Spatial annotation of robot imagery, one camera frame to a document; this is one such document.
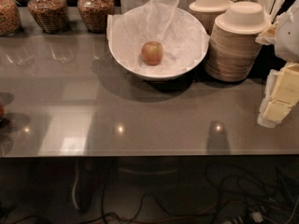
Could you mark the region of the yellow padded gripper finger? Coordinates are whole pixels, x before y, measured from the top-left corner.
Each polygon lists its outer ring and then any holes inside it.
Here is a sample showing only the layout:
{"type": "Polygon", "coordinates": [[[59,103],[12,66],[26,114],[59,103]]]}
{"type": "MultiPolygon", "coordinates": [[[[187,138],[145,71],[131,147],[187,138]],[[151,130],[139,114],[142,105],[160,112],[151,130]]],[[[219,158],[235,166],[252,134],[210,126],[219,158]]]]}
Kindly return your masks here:
{"type": "Polygon", "coordinates": [[[271,70],[257,122],[275,128],[299,102],[299,63],[286,63],[279,71],[271,70]]]}

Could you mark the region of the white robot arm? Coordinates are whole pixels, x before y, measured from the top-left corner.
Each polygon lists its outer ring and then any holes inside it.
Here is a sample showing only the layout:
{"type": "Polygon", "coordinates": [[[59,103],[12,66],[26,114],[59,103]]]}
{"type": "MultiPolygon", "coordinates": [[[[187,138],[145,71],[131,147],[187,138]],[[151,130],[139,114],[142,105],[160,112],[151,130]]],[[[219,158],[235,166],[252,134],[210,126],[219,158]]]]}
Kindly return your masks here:
{"type": "Polygon", "coordinates": [[[261,126],[275,128],[299,102],[299,0],[260,33],[256,42],[273,45],[275,55],[286,61],[279,71],[270,71],[257,119],[261,126]]]}

